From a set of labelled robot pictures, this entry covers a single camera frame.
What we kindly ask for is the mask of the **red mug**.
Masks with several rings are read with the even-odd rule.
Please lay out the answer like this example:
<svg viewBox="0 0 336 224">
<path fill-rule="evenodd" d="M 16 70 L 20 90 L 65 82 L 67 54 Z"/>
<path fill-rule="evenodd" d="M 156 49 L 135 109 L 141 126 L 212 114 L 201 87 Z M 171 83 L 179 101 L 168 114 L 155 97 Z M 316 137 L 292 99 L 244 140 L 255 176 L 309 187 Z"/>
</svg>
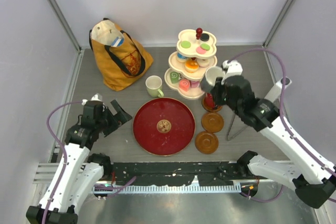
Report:
<svg viewBox="0 0 336 224">
<path fill-rule="evenodd" d="M 205 94 L 205 103 L 211 108 L 216 107 L 216 104 L 214 103 L 213 97 L 210 93 Z"/>
</svg>

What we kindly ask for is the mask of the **grey blue mug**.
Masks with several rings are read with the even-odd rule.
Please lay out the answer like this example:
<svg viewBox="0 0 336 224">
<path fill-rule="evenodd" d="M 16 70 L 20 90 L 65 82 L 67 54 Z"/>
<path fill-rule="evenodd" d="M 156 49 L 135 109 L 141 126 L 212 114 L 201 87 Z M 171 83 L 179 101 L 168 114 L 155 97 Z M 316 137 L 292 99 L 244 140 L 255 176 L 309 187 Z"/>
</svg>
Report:
<svg viewBox="0 0 336 224">
<path fill-rule="evenodd" d="M 216 79 L 223 78 L 225 73 L 221 67 L 213 66 L 205 71 L 203 78 L 200 81 L 200 88 L 203 92 L 210 93 L 215 87 Z"/>
</svg>

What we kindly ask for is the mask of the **magenta swirl roll cake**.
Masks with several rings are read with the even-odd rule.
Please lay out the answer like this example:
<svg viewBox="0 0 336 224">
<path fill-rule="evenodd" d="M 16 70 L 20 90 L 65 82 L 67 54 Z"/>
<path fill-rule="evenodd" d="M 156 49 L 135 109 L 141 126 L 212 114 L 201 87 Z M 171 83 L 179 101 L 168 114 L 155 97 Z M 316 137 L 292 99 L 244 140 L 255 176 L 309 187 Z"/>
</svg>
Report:
<svg viewBox="0 0 336 224">
<path fill-rule="evenodd" d="M 199 87 L 200 82 L 199 81 L 190 81 L 190 87 L 191 88 L 197 88 Z"/>
</svg>

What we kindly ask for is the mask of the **metal serving tongs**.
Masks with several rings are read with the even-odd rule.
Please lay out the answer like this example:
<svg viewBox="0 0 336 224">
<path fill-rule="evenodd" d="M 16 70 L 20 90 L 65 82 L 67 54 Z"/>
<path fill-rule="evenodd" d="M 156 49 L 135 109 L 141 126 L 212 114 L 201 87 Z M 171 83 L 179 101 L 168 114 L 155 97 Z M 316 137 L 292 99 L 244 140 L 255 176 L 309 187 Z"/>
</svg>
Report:
<svg viewBox="0 0 336 224">
<path fill-rule="evenodd" d="M 231 134 L 232 127 L 233 127 L 234 122 L 235 122 L 235 118 L 236 118 L 236 114 L 233 114 L 231 122 L 230 122 L 229 127 L 228 127 L 228 131 L 226 133 L 226 140 L 227 141 L 233 140 L 234 138 L 236 138 L 239 134 L 241 134 L 244 130 L 246 130 L 248 128 L 248 125 L 244 124 L 243 127 L 240 130 Z"/>
</svg>

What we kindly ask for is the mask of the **white frosted donut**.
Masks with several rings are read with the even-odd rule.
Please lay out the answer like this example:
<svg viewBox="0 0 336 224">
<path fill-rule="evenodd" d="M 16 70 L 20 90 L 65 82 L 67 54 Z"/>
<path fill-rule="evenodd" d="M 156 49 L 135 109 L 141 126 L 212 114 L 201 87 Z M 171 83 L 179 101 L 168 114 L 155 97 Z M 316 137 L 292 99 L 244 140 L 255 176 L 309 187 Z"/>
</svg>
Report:
<svg viewBox="0 0 336 224">
<path fill-rule="evenodd" d="M 210 61 L 208 59 L 198 59 L 197 63 L 200 67 L 206 68 L 209 66 Z"/>
</svg>

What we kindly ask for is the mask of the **light green mug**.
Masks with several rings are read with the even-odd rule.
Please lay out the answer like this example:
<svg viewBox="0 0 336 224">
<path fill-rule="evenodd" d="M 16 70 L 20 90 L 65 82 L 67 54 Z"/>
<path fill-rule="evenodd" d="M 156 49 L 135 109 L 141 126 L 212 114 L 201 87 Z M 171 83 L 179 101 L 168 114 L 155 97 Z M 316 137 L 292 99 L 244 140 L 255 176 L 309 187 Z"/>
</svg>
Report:
<svg viewBox="0 0 336 224">
<path fill-rule="evenodd" d="M 164 93 L 162 91 L 162 79 L 159 76 L 149 76 L 145 85 L 148 91 L 148 94 L 153 98 L 163 98 Z"/>
</svg>

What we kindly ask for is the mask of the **orange glazed donut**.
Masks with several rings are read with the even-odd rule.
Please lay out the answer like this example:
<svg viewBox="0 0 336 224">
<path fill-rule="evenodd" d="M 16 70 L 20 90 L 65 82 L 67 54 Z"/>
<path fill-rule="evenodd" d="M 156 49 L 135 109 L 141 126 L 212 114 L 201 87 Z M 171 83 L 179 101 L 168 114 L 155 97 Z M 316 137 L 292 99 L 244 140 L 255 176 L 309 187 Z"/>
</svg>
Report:
<svg viewBox="0 0 336 224">
<path fill-rule="evenodd" d="M 199 65 L 196 60 L 187 60 L 184 62 L 184 68 L 187 72 L 194 73 L 199 69 Z"/>
</svg>

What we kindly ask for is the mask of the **salmon pink swirl roll cake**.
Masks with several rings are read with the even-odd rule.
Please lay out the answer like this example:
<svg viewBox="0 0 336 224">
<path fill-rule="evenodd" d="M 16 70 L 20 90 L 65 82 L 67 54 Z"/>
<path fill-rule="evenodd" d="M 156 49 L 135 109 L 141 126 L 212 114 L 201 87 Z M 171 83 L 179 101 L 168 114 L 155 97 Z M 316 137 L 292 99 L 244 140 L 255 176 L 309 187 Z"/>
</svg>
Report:
<svg viewBox="0 0 336 224">
<path fill-rule="evenodd" d="M 179 89 L 182 90 L 182 91 L 187 92 L 190 89 L 190 85 L 191 85 L 191 83 L 187 79 L 181 79 L 179 81 Z"/>
</svg>

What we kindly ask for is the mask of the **small green macaron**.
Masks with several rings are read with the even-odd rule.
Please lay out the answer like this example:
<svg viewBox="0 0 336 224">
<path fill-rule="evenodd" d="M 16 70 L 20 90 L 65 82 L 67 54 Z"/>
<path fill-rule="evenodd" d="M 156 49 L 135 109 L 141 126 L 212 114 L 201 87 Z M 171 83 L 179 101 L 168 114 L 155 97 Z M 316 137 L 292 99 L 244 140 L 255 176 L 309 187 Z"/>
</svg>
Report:
<svg viewBox="0 0 336 224">
<path fill-rule="evenodd" d="M 211 48 L 208 44 L 201 44 L 200 47 L 204 50 L 207 50 L 207 51 L 210 50 L 210 48 Z"/>
</svg>

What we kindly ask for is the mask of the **pink macaron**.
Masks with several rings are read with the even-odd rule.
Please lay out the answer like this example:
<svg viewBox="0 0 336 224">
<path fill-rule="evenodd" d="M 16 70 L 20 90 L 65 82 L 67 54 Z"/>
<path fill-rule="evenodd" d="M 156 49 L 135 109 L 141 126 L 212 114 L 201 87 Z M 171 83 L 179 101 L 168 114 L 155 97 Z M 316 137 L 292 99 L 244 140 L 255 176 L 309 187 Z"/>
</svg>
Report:
<svg viewBox="0 0 336 224">
<path fill-rule="evenodd" d="M 197 52 L 198 54 L 205 54 L 205 53 L 206 53 L 206 50 L 203 49 L 203 48 L 201 48 L 201 47 L 197 47 L 197 48 L 196 48 L 196 52 Z"/>
</svg>

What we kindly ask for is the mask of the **black sandwich cookie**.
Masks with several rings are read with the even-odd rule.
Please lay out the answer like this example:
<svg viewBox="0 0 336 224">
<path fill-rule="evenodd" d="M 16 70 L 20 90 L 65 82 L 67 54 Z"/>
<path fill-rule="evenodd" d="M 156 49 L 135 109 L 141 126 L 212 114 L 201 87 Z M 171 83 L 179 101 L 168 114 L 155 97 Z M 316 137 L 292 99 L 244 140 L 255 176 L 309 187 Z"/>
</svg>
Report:
<svg viewBox="0 0 336 224">
<path fill-rule="evenodd" d="M 200 36 L 201 41 L 209 41 L 209 34 L 202 33 Z"/>
</svg>

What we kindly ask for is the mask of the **blue frosted donut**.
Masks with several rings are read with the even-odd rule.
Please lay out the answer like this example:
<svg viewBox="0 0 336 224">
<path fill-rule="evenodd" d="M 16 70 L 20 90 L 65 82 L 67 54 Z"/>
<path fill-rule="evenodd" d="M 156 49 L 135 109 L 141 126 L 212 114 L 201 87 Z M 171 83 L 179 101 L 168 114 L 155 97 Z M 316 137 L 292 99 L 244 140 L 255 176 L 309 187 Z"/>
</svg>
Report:
<svg viewBox="0 0 336 224">
<path fill-rule="evenodd" d="M 178 62 L 182 62 L 182 63 L 184 63 L 187 60 L 187 58 L 180 53 L 177 53 L 176 58 Z"/>
</svg>

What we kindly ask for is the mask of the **large green macaron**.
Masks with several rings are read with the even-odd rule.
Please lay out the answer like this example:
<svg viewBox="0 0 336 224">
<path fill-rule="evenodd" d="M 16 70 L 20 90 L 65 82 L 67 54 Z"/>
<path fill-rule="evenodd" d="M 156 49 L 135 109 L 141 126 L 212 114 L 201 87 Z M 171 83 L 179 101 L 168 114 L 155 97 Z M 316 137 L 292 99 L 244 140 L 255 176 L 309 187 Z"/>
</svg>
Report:
<svg viewBox="0 0 336 224">
<path fill-rule="evenodd" d="M 181 41 L 180 46 L 181 46 L 182 48 L 187 49 L 187 48 L 190 48 L 190 47 L 191 47 L 191 43 L 190 43 L 189 41 L 187 41 L 187 40 L 183 40 L 183 41 Z"/>
</svg>

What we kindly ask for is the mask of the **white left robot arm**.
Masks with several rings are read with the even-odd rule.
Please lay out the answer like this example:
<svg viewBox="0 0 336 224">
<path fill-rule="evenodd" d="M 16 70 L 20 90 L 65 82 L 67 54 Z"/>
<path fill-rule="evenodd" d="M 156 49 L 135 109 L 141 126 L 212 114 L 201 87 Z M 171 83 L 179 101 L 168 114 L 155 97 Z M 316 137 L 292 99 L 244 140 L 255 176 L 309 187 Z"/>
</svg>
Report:
<svg viewBox="0 0 336 224">
<path fill-rule="evenodd" d="M 81 104 L 83 113 L 60 145 L 62 158 L 46 193 L 26 212 L 29 223 L 77 223 L 80 208 L 96 182 L 112 175 L 110 157 L 90 151 L 100 134 L 110 135 L 132 116 L 116 100 L 111 101 L 113 114 L 98 94 Z"/>
</svg>

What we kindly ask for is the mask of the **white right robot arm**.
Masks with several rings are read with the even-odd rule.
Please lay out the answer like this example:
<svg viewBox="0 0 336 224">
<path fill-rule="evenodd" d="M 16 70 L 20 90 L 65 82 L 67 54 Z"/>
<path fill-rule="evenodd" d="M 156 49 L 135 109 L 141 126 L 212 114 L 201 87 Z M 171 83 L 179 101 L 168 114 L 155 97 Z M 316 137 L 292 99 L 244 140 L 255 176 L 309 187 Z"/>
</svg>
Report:
<svg viewBox="0 0 336 224">
<path fill-rule="evenodd" d="M 335 165 L 318 154 L 294 129 L 274 105 L 280 98 L 285 78 L 263 98 L 256 98 L 250 82 L 243 76 L 212 77 L 202 81 L 216 105 L 227 105 L 247 126 L 271 140 L 291 160 L 291 165 L 268 160 L 247 151 L 238 160 L 237 172 L 242 178 L 252 175 L 272 179 L 293 190 L 306 205 L 318 209 L 335 192 Z"/>
</svg>

